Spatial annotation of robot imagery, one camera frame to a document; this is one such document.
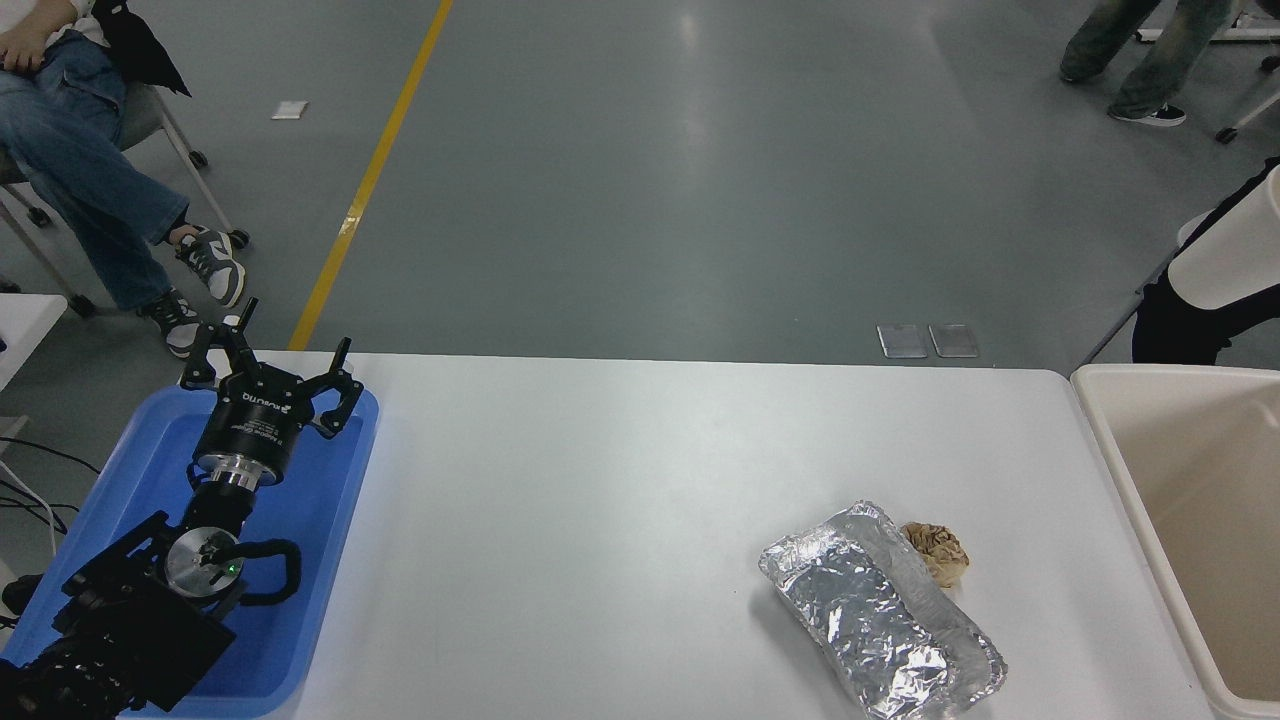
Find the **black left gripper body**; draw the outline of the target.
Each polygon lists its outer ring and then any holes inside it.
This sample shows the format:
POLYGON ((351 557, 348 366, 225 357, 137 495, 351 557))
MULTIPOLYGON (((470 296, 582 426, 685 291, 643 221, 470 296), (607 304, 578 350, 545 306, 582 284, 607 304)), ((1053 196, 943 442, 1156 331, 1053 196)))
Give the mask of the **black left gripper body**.
POLYGON ((192 459, 202 468, 234 455, 265 468, 288 466, 303 424, 314 416, 302 383, 301 377, 274 366, 229 374, 219 384, 192 459))

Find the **person's hand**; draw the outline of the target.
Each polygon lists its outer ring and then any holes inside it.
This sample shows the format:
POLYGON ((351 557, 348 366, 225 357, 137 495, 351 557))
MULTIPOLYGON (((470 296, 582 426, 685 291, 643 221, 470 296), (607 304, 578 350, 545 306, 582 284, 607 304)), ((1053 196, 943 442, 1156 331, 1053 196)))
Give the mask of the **person's hand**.
POLYGON ((23 20, 3 31, 3 69, 19 74, 38 70, 51 33, 51 29, 35 20, 23 20))

